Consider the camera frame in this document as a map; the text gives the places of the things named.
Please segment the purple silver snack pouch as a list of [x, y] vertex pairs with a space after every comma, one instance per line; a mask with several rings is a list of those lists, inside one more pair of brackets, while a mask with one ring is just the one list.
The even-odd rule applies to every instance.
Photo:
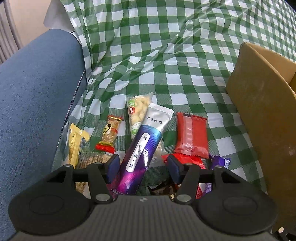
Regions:
[[110, 188], [114, 198], [135, 195], [174, 111], [154, 103], [147, 113], [136, 136], [126, 151], [119, 173]]

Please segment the red snack packet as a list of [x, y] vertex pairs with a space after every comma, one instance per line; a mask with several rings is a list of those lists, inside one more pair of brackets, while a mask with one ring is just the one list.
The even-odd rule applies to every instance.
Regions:
[[206, 167], [200, 157], [197, 156], [188, 156], [181, 153], [174, 154], [165, 154], [161, 156], [163, 162], [165, 163], [168, 172], [171, 177], [171, 182], [174, 182], [180, 188], [182, 181], [185, 178], [185, 175], [189, 171], [189, 168], [193, 165], [197, 165], [202, 170], [206, 170]]

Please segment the dark brown snack packet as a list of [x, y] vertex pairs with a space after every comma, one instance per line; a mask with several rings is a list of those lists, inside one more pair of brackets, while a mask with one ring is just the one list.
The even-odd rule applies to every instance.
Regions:
[[155, 195], [155, 196], [168, 195], [171, 198], [174, 198], [178, 188], [179, 188], [178, 185], [176, 185], [174, 182], [166, 181], [156, 187], [148, 187], [148, 190], [150, 195]]

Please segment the clear nut brittle pack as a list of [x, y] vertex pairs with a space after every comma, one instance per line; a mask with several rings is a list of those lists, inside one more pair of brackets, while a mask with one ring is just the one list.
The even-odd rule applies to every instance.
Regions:
[[75, 169], [84, 169], [88, 165], [99, 162], [105, 164], [109, 158], [110, 154], [102, 152], [90, 152], [90, 151], [81, 151], [79, 154], [78, 164]]

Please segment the small red peanut candy pack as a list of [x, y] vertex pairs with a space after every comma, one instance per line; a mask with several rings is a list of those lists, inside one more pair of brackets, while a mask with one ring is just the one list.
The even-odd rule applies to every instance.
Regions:
[[114, 154], [115, 140], [117, 138], [122, 117], [109, 115], [103, 129], [101, 140], [95, 145], [95, 149], [102, 152]]

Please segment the purple candy wrapper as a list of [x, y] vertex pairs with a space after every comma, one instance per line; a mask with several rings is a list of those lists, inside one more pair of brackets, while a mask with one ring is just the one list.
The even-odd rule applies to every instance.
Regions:
[[[231, 163], [231, 159], [230, 158], [223, 158], [223, 157], [218, 156], [218, 155], [212, 155], [212, 154], [210, 154], [209, 155], [209, 158], [210, 158], [210, 160], [212, 162], [211, 168], [210, 168], [211, 170], [213, 170], [215, 166], [221, 166], [221, 167], [224, 167], [224, 168], [228, 169], [229, 168], [229, 165]], [[205, 190], [203, 192], [203, 195], [205, 195], [205, 194], [207, 194], [207, 193], [209, 193], [211, 191], [212, 191], [212, 184], [211, 183], [207, 183], [206, 184], [206, 187], [205, 187]]]

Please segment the red foil snack pack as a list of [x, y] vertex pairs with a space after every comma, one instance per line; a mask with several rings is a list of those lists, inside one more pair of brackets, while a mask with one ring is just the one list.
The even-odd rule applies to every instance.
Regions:
[[209, 158], [207, 119], [201, 116], [177, 113], [177, 143], [174, 152], [188, 156]]

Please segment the yellow snack bar pack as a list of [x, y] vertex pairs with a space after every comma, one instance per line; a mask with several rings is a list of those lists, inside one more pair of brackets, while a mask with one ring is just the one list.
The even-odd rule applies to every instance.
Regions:
[[74, 123], [72, 123], [69, 127], [69, 158], [68, 163], [72, 165], [74, 168], [77, 166], [79, 162], [79, 152], [83, 145], [83, 143], [88, 142], [90, 139], [90, 135], [85, 130], [79, 129]]

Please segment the clear peanut snack pack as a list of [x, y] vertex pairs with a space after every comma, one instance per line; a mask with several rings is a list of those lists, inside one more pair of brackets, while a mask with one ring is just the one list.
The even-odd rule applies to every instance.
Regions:
[[[126, 98], [130, 134], [131, 134], [132, 140], [136, 136], [137, 131], [144, 120], [149, 104], [152, 103], [153, 95], [154, 94], [150, 92], [148, 94]], [[163, 155], [164, 153], [165, 153], [164, 142], [163, 142], [163, 139], [161, 139], [154, 153], [154, 156], [151, 160], [149, 168], [164, 166], [165, 163], [163, 162], [161, 157], [161, 155]]]

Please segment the blue sofa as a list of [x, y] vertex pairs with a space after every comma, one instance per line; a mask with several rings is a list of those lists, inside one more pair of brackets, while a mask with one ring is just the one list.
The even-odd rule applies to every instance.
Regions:
[[52, 169], [64, 121], [86, 87], [82, 47], [52, 29], [1, 65], [1, 240], [15, 229], [13, 197]]

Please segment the brown cardboard box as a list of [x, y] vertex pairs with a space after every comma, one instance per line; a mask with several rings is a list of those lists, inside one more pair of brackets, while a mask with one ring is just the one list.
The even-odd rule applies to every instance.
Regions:
[[295, 63], [243, 43], [226, 90], [248, 131], [279, 208], [276, 225], [295, 227]]

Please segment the green white checkered cloth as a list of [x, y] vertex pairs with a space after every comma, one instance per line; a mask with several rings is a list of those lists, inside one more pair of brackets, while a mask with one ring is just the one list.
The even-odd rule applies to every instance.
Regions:
[[86, 84], [68, 123], [99, 142], [109, 115], [123, 117], [115, 151], [131, 142], [126, 98], [207, 118], [209, 152], [261, 190], [265, 180], [236, 107], [226, 93], [242, 43], [295, 60], [295, 11], [285, 1], [62, 1], [82, 45]]

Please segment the grey curtain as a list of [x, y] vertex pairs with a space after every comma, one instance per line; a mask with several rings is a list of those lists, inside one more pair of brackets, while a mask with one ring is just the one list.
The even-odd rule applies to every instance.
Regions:
[[0, 5], [0, 58], [3, 64], [8, 58], [23, 47], [13, 20], [9, 1]]

